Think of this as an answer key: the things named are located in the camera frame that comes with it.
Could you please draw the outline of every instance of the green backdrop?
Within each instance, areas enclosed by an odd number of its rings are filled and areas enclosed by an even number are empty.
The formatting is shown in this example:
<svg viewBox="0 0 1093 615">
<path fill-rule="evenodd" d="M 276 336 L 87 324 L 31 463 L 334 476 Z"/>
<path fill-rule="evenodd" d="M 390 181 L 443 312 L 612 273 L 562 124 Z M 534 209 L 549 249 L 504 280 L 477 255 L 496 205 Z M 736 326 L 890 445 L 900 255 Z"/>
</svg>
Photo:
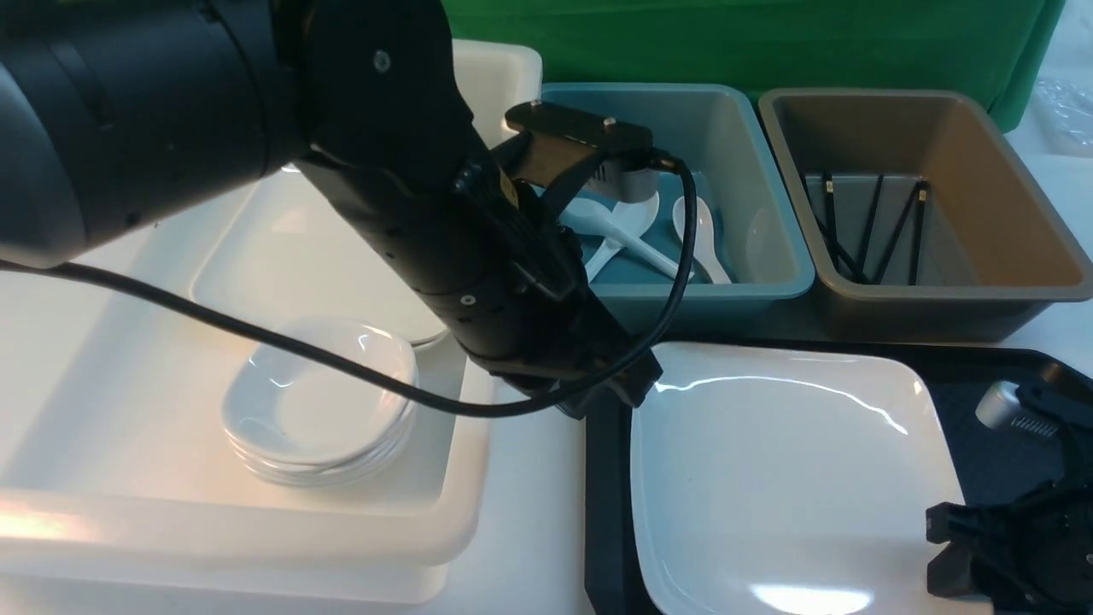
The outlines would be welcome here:
<svg viewBox="0 0 1093 615">
<path fill-rule="evenodd" d="M 1003 130 L 1065 0 L 445 0 L 459 37 L 527 45 L 545 80 L 956 90 Z"/>
</svg>

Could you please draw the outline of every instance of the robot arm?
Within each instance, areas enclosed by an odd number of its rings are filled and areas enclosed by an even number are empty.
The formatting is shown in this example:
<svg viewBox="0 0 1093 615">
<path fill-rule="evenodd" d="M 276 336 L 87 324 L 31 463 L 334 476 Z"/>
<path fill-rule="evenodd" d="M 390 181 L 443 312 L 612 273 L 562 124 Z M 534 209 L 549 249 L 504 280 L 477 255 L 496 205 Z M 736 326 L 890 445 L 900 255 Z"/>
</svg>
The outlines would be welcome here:
<svg viewBox="0 0 1093 615">
<path fill-rule="evenodd" d="M 0 36 L 0 259 L 54 267 L 294 162 L 518 390 L 633 350 L 556 215 L 593 174 L 644 199 L 634 176 L 671 159 L 548 104 L 513 109 L 522 133 L 491 152 L 439 0 L 30 3 Z M 636 406 L 659 376 L 646 351 L 608 385 Z"/>
</svg>

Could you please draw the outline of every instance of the small white dish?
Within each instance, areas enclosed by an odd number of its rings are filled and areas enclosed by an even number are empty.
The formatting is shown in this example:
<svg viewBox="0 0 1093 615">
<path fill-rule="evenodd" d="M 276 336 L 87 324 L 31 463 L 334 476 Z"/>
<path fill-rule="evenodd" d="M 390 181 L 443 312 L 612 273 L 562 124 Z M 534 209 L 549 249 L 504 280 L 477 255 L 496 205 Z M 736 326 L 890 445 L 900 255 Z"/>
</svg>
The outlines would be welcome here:
<svg viewBox="0 0 1093 615">
<path fill-rule="evenodd" d="M 889 360 L 661 344 L 634 412 L 642 577 L 666 615 L 989 614 L 926 591 L 963 504 L 925 385 Z"/>
<path fill-rule="evenodd" d="M 327 487 L 359 481 L 385 470 L 406 450 L 416 413 L 407 413 L 388 438 L 359 458 L 333 466 L 306 466 L 271 462 L 232 443 L 236 457 L 251 474 L 286 487 Z"/>
<path fill-rule="evenodd" d="M 410 344 L 377 329 L 309 319 L 281 333 L 402 382 L 418 382 Z M 228 390 L 221 417 L 236 448 L 254 458 L 321 470 L 369 452 L 412 411 L 404 398 L 260 346 Z"/>
</svg>

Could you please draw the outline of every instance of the white spoon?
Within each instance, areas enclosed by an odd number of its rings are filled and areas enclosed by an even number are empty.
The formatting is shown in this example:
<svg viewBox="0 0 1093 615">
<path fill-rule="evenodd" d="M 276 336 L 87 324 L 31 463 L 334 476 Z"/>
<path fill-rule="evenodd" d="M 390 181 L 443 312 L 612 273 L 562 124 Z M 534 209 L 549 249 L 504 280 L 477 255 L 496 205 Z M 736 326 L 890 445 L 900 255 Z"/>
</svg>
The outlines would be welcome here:
<svg viewBox="0 0 1093 615">
<path fill-rule="evenodd" d="M 559 216 L 559 221 L 578 234 L 599 235 L 621 243 L 623 247 L 633 249 L 638 256 L 670 277 L 674 277 L 675 272 L 679 271 L 677 262 L 619 225 L 611 217 L 611 210 L 599 201 L 590 198 L 575 198 Z"/>
<path fill-rule="evenodd" d="M 675 226 L 675 234 L 683 240 L 683 222 L 686 210 L 683 205 L 683 197 L 675 200 L 672 206 L 672 225 Z M 715 284 L 731 284 L 732 279 L 725 271 L 721 261 L 717 259 L 717 249 L 714 247 L 714 214 L 709 211 L 706 201 L 698 197 L 698 229 L 694 237 L 694 259 L 706 270 L 709 281 Z"/>
<path fill-rule="evenodd" d="M 615 208 L 611 210 L 611 218 L 630 234 L 640 237 L 653 227 L 653 223 L 657 220 L 657 212 L 659 211 L 660 192 L 654 192 L 653 198 L 642 202 L 620 201 L 615 203 Z M 596 253 L 585 264 L 589 283 L 603 270 L 604 264 L 622 251 L 623 247 L 615 239 L 604 237 L 599 249 L 596 250 Z"/>
</svg>

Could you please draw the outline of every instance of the white tray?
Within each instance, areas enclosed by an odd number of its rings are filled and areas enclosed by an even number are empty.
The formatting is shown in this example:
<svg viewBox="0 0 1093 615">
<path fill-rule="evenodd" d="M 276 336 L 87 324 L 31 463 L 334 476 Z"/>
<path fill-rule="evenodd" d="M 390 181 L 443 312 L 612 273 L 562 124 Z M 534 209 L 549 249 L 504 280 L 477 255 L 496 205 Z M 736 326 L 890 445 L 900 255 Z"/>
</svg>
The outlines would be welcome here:
<svg viewBox="0 0 1093 615">
<path fill-rule="evenodd" d="M 282 170 L 258 184 L 190 294 L 272 330 L 305 317 L 344 318 L 414 346 L 447 331 L 299 172 Z"/>
<path fill-rule="evenodd" d="M 457 42 L 484 137 L 538 95 L 528 49 Z M 466 87 L 470 74 L 474 81 Z M 483 107 L 484 99 L 489 100 Z M 185 292 L 251 188 L 89 260 Z M 254 343 L 79 284 L 0 275 L 0 570 L 376 602 L 421 602 L 477 527 L 489 424 L 420 417 L 395 466 L 355 488 L 285 489 L 232 456 L 219 410 Z M 419 355 L 422 386 L 486 403 L 454 341 Z"/>
</svg>

